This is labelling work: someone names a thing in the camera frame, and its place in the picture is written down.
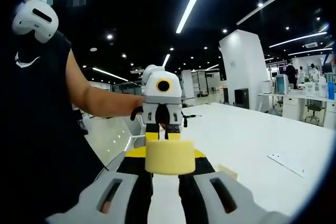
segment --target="person's arm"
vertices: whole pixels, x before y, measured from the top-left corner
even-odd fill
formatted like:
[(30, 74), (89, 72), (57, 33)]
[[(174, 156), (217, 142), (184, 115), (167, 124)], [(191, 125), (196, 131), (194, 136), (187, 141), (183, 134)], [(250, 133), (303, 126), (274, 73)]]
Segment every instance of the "person's arm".
[(91, 115), (127, 116), (143, 102), (143, 97), (138, 95), (113, 93), (92, 87), (80, 71), (72, 50), (67, 61), (66, 81), (71, 102)]

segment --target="gray gripper pad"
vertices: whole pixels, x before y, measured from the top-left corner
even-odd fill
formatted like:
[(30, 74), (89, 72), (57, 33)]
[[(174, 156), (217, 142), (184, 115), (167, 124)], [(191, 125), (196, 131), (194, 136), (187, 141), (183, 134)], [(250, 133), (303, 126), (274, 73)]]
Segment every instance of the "gray gripper pad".
[[(124, 224), (128, 202), (137, 175), (106, 172), (87, 187), (79, 196), (79, 202), (64, 214), (47, 218), (50, 224)], [(107, 214), (100, 212), (108, 193), (115, 184), (117, 188)]]
[(195, 175), (194, 178), (205, 203), (209, 224), (266, 224), (269, 222), (264, 220), (270, 219), (282, 221), (272, 223), (282, 224), (288, 219), (278, 212), (269, 215), (254, 202), (249, 189), (224, 172)]

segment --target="yellow circular marking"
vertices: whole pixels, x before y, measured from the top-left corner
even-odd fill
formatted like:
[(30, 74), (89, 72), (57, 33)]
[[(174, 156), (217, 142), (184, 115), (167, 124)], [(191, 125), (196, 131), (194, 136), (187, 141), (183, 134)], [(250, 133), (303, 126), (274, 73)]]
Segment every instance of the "yellow circular marking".
[[(166, 82), (168, 82), (168, 84), (169, 84), (169, 88), (166, 90), (166, 91), (161, 91), (160, 89), (159, 89), (159, 83), (161, 82), (161, 81), (166, 81)], [(169, 89), (172, 87), (172, 83), (171, 83), (171, 81), (170, 80), (168, 80), (168, 79), (160, 79), (157, 83), (156, 83), (156, 89), (157, 90), (159, 90), (160, 92), (168, 92), (169, 91)]]

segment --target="monitor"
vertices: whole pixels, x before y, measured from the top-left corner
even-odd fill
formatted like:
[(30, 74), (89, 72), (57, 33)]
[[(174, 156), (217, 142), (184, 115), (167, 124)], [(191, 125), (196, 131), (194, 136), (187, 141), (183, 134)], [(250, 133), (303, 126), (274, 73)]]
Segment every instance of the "monitor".
[(278, 94), (287, 94), (289, 91), (288, 77), (285, 74), (279, 74), (275, 77), (275, 85)]

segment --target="black ceiling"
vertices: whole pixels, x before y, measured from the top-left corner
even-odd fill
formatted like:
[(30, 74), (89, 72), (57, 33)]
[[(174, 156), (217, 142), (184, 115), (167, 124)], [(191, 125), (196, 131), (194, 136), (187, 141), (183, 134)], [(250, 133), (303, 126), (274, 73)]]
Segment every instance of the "black ceiling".
[[(175, 31), (189, 0), (87, 0), (86, 5), (79, 7), (69, 7), (69, 4), (64, 7), (64, 2), (59, 1), (54, 8), (60, 19), (59, 28), (72, 42), (79, 65), (87, 66), (83, 69), (86, 77), (104, 82), (122, 81), (96, 73), (92, 67), (134, 81), (139, 75), (131, 74), (130, 70), (149, 64), (161, 65), (169, 53), (166, 69), (172, 72), (218, 64), (223, 61), (219, 59), (218, 42), (235, 29), (258, 34), (265, 57), (270, 55), (274, 60), (287, 59), (288, 54), (303, 51), (302, 45), (308, 42), (318, 42), (319, 48), (331, 42), (327, 34), (269, 48), (317, 33), (327, 20), (323, 20), (323, 10), (312, 0), (277, 0), (236, 25), (259, 2), (265, 1), (197, 0), (181, 34)], [(107, 34), (113, 34), (113, 39), (107, 40)]]

